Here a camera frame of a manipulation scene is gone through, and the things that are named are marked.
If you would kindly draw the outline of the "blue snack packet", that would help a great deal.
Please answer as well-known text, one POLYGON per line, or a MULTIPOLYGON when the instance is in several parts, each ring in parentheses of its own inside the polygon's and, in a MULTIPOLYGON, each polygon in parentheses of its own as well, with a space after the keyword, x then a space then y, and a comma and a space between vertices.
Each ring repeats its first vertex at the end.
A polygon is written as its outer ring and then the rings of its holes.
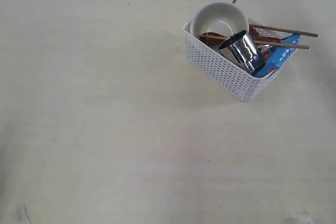
POLYGON ((262 47, 258 50, 265 60, 265 65, 254 76, 256 78, 263 78, 264 76, 278 70, 297 49, 290 47, 268 46, 262 47))

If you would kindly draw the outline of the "white ceramic bowl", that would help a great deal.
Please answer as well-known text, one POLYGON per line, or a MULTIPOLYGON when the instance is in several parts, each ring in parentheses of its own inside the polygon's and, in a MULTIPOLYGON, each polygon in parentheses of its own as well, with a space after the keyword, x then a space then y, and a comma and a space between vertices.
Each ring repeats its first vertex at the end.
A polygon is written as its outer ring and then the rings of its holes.
POLYGON ((190 39, 200 41, 199 35, 204 33, 229 37, 241 30, 249 31, 247 16, 235 4, 214 2, 202 7, 193 16, 186 34, 190 39))

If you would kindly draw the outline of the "wooden chopstick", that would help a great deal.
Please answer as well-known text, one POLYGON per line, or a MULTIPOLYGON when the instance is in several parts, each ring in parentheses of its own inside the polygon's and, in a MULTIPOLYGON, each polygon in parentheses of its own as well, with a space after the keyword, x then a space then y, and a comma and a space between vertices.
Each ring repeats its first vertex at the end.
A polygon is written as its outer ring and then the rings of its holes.
POLYGON ((265 42, 265 41, 257 41, 254 40, 254 43, 258 45, 271 45, 277 47, 290 47, 290 48, 297 48, 297 49, 310 49, 308 45, 299 45, 299 44, 287 44, 287 43, 275 43, 275 42, 265 42))
POLYGON ((253 28, 273 30, 273 31, 279 31, 279 32, 283 32, 283 33, 292 33, 292 34, 298 34, 298 35, 303 35, 303 36, 308 36, 308 37, 314 37, 314 38, 317 38, 319 36, 316 33, 309 33, 309 32, 300 31, 300 30, 292 30, 292 29, 286 29, 286 28, 265 26, 265 25, 254 24, 254 23, 250 23, 249 25, 251 27, 253 27, 253 28))

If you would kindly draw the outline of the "shiny steel cup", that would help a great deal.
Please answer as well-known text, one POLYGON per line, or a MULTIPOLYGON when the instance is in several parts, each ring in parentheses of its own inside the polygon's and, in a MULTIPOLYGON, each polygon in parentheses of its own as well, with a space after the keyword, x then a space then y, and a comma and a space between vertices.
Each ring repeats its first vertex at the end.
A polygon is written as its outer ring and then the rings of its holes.
POLYGON ((246 30, 241 30, 227 39, 219 46, 219 52, 227 59, 254 76, 264 65, 265 61, 259 54, 257 46, 246 30))

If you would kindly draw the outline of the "white plastic woven basket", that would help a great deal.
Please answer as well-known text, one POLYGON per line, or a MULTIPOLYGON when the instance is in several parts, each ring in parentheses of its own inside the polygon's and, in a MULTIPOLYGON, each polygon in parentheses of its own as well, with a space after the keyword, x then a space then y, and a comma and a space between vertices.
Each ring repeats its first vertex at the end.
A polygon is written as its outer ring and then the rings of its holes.
POLYGON ((190 22, 184 24, 186 60, 207 74, 241 101, 250 101, 273 82, 284 64, 276 71, 256 78, 204 43, 188 37, 190 22))

